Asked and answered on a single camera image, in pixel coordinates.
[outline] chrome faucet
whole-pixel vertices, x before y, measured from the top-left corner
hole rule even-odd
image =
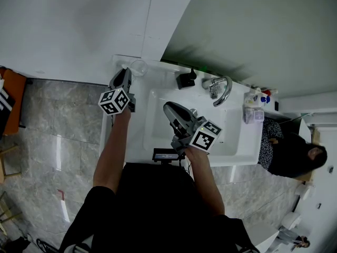
[[[229,97],[232,91],[232,85],[233,85],[232,79],[228,76],[214,77],[209,80],[203,81],[201,84],[203,89],[210,89],[211,99],[217,99],[217,93],[220,88],[219,83],[224,82],[224,81],[227,81],[226,90],[217,101],[213,102],[214,107],[221,105]]]

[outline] small screen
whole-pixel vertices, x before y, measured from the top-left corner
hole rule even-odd
[[[154,156],[155,159],[177,159],[178,154],[156,154]]]

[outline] black hair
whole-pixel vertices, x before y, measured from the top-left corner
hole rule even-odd
[[[303,238],[303,241],[308,245],[307,248],[310,247],[310,242],[309,242],[309,240],[307,239],[307,237],[304,237],[304,238]]]
[[[309,240],[307,239],[307,237],[304,237],[304,238],[303,238],[303,242],[305,242],[308,246],[307,246],[307,247],[304,247],[303,245],[298,245],[299,248],[308,248],[308,247],[310,247],[310,242],[309,242]]]
[[[328,154],[326,152],[326,149],[324,146],[316,145],[316,144],[307,144],[308,146],[308,152],[313,148],[318,148],[322,150],[322,153],[316,155],[314,160],[311,160],[311,166],[314,169],[317,169],[321,166],[323,166],[326,163],[326,160],[328,159]]]

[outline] orange chair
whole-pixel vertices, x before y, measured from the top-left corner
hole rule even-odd
[[[15,104],[9,115],[3,135],[12,135],[19,131],[22,97],[25,91],[26,77],[9,69],[0,69],[1,77],[5,80],[4,89],[14,98]]]

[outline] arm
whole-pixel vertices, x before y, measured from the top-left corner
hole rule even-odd
[[[194,147],[188,147],[185,153],[192,165],[196,189],[211,214],[213,216],[224,215],[225,206],[215,184],[207,154]]]
[[[103,186],[117,192],[122,175],[128,122],[131,112],[128,107],[121,114],[117,114],[109,139],[98,160],[94,173],[94,187]]]

